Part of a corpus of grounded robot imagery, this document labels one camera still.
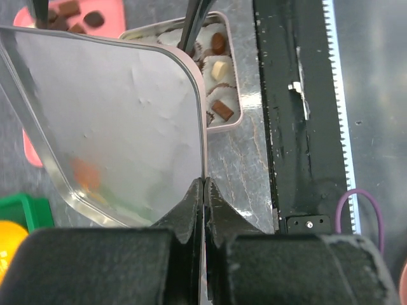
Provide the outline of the brown oval chocolate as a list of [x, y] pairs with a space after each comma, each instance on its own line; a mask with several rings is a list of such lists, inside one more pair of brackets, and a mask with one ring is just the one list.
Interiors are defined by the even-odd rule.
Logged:
[[220, 32], [212, 35], [211, 50], [215, 55], [222, 55], [226, 51], [226, 39]]

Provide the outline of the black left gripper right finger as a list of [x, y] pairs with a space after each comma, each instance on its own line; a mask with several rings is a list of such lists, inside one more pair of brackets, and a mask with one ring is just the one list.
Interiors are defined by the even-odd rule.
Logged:
[[359, 235], [266, 234], [204, 182], [207, 296], [213, 304], [398, 304], [376, 246]]

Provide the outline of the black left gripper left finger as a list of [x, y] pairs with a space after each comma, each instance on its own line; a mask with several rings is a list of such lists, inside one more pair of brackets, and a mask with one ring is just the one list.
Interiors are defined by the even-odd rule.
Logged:
[[2, 304], [199, 304], [204, 183], [149, 227], [40, 229], [19, 246]]

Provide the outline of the silver tin lid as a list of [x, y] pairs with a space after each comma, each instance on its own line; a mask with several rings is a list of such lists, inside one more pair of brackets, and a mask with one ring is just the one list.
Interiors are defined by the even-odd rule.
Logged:
[[1, 89], [61, 197], [100, 226], [152, 225], [207, 174], [204, 80], [176, 47], [1, 27]]

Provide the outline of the brown bar chocolate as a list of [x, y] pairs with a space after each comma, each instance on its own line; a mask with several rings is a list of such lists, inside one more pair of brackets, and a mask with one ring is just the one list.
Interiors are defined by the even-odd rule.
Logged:
[[234, 112], [221, 100], [214, 101], [212, 110], [224, 121], [228, 121], [234, 115]]

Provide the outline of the pink tray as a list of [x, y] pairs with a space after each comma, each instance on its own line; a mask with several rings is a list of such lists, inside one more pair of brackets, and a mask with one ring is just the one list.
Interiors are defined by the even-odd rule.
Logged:
[[[59, 8], [62, 3], [69, 1], [50, 1], [49, 9], [59, 13]], [[123, 1], [93, 1], [82, 0], [77, 1], [79, 4], [80, 14], [69, 17], [67, 23], [70, 27], [78, 24], [82, 26], [88, 35], [102, 36], [108, 38], [117, 38], [126, 29], [125, 11]], [[104, 23], [100, 27], [91, 27], [84, 22], [86, 14], [98, 11]], [[29, 13], [28, 5], [23, 7], [15, 16], [13, 25], [17, 27], [34, 27], [34, 19]], [[37, 168], [42, 168], [43, 164], [36, 153], [25, 130], [22, 130], [23, 147], [27, 161]]]

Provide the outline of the pink chocolate tin box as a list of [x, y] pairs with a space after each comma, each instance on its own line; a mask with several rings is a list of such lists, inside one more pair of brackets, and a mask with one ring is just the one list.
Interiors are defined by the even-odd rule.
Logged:
[[[126, 41], [177, 46], [183, 25], [183, 18], [167, 20], [126, 30], [119, 38]], [[211, 38], [216, 32], [220, 32], [226, 39], [226, 51], [222, 55], [215, 55], [211, 50]], [[236, 128], [242, 120], [242, 105], [230, 26], [224, 14], [212, 11], [207, 15], [195, 40], [194, 48], [193, 60], [200, 69], [206, 89], [207, 131], [216, 133]], [[216, 81], [211, 76], [212, 66], [216, 61], [228, 63], [228, 73], [221, 81]], [[221, 100], [234, 112], [228, 121], [224, 121], [212, 110], [215, 100]]]

